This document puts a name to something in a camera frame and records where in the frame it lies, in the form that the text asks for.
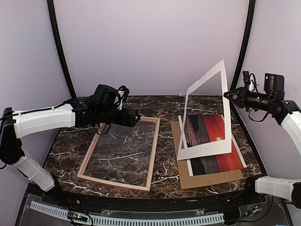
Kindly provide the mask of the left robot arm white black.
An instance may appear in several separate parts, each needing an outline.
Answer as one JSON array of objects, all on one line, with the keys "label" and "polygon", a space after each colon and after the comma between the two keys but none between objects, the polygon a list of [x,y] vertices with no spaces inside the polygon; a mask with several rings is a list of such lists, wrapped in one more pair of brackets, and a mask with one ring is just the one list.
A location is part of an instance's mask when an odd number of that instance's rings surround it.
[{"label": "left robot arm white black", "polygon": [[66,194],[55,178],[23,150],[21,139],[47,130],[85,125],[134,127],[140,118],[135,109],[103,105],[94,100],[69,99],[57,106],[28,111],[13,111],[9,107],[0,119],[0,160],[17,168],[42,191],[48,192],[54,204],[63,205]]}]

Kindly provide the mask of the white mat board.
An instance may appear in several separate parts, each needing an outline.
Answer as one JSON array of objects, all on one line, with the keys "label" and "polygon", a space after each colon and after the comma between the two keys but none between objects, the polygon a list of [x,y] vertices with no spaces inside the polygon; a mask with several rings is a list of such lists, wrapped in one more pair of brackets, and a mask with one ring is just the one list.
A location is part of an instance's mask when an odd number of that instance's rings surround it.
[{"label": "white mat board", "polygon": [[217,63],[215,66],[213,66],[207,73],[205,73],[200,79],[198,79],[196,82],[190,85],[186,90],[182,129],[181,129],[180,141],[179,141],[178,152],[177,152],[178,161],[197,158],[197,157],[231,153],[232,132],[231,132],[230,102],[225,97],[222,98],[225,139],[182,149],[183,137],[185,135],[184,127],[185,127],[186,117],[187,117],[187,105],[188,105],[189,95],[192,92],[196,91],[198,88],[200,88],[205,82],[207,82],[217,73],[220,73],[221,76],[222,93],[227,92],[228,82],[227,82],[225,64],[223,60]]}]

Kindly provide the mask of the red and grey photo print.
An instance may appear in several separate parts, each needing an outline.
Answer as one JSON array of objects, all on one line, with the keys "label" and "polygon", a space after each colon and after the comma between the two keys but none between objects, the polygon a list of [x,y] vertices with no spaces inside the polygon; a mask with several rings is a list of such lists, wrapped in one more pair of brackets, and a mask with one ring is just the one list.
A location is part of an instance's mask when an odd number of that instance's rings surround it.
[{"label": "red and grey photo print", "polygon": [[[222,115],[188,115],[185,122],[185,147],[206,144],[225,139],[224,117]],[[246,163],[232,138],[231,153],[197,157],[186,160],[190,176],[242,170]]]}]

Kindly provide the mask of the brown cardboard backing board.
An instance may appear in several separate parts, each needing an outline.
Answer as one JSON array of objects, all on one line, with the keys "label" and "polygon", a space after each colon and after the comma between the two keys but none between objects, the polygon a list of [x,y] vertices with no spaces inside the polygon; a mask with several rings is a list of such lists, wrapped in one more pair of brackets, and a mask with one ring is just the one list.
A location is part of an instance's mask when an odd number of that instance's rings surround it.
[{"label": "brown cardboard backing board", "polygon": [[[180,133],[181,133],[180,125],[178,121],[171,121],[170,123],[171,123],[172,135],[174,140],[174,149],[177,154],[179,141],[180,141]],[[232,153],[226,155],[230,155],[231,157],[236,157],[236,160],[238,160],[239,158],[239,163],[243,166],[242,169],[246,167],[244,158],[241,154],[241,151],[239,150],[239,147],[233,135],[232,135]],[[177,166],[179,171],[181,189],[212,186],[212,185],[222,184],[222,183],[240,180],[244,178],[240,169],[226,171],[226,172],[219,172],[214,174],[190,176],[188,164],[186,160],[177,161]]]}]

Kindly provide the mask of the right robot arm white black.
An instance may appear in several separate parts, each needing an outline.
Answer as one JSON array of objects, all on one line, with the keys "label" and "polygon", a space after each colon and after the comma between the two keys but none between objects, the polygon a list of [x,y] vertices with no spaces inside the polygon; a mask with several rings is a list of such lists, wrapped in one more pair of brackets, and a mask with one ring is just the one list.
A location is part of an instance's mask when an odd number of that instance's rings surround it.
[{"label": "right robot arm white black", "polygon": [[[265,93],[253,92],[246,87],[225,92],[223,96],[238,108],[262,110],[271,114],[289,135],[295,147],[301,151],[301,109],[292,100],[284,100],[281,89],[265,89]],[[248,178],[240,200],[250,204],[258,194],[273,195],[291,202],[301,208],[301,180],[284,179],[270,176]]]}]

